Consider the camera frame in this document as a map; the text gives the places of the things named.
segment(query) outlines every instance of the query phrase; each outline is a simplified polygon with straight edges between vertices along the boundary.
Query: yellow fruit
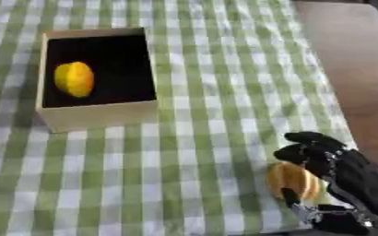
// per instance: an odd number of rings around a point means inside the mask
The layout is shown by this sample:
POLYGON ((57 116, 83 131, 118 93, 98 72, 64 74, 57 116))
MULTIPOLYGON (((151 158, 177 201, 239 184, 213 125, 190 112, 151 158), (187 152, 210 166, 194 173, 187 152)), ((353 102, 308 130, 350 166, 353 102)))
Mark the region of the yellow fruit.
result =
POLYGON ((302 167, 289 162, 279 162, 268 168, 266 184, 272 194, 279 199, 283 198, 281 188, 292 189, 300 199, 315 199, 320 192, 320 183, 317 177, 302 167))
POLYGON ((54 71, 54 84, 73 97, 84 98, 93 90, 93 72, 81 62, 59 65, 54 71))

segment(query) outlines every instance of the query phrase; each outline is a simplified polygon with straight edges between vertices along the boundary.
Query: checkered tablecloth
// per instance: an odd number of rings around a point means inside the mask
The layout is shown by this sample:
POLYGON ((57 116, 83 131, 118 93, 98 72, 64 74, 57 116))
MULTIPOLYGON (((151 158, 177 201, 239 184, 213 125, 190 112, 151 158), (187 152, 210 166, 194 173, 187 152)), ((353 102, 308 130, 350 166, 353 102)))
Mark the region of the checkered tablecloth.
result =
POLYGON ((0 1, 0 235, 297 229, 265 171, 302 129, 351 141, 289 0, 0 1), (50 134, 41 33, 137 26, 159 121, 50 134))

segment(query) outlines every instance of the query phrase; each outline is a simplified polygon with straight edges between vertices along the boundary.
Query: robotic hand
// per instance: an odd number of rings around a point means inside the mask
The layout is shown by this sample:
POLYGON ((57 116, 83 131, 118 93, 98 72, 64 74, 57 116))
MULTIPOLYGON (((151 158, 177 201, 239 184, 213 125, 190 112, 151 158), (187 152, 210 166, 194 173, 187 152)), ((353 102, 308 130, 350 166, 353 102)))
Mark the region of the robotic hand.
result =
POLYGON ((287 206, 300 220, 318 230, 378 235, 378 165, 329 136, 299 132, 285 137, 296 144, 276 151, 275 157, 300 165, 327 181, 329 194, 354 206, 308 207, 293 190, 282 189, 287 206))

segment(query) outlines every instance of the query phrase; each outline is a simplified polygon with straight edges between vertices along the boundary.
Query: wooden box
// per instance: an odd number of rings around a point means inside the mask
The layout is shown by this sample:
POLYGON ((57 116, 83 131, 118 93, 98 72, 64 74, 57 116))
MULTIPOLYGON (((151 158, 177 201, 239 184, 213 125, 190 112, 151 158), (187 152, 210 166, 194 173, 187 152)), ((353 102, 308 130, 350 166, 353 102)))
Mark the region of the wooden box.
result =
POLYGON ((155 122, 157 96, 145 31, 59 30, 42 36, 36 111, 52 132, 155 122), (58 65, 83 62, 94 74, 86 98, 74 98, 54 82, 58 65))

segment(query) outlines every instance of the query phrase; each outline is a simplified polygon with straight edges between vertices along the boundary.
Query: table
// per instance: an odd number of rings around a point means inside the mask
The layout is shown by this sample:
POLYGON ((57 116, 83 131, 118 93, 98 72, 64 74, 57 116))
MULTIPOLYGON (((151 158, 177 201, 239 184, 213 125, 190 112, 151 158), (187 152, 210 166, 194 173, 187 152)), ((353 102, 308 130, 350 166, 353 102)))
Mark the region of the table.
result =
POLYGON ((358 147, 378 162, 378 11, 363 4, 295 4, 358 147))
POLYGON ((0 1, 0 235, 295 230, 265 173, 302 129, 352 141, 288 0, 0 1), (125 26, 146 28, 159 120, 50 134, 41 32, 125 26))

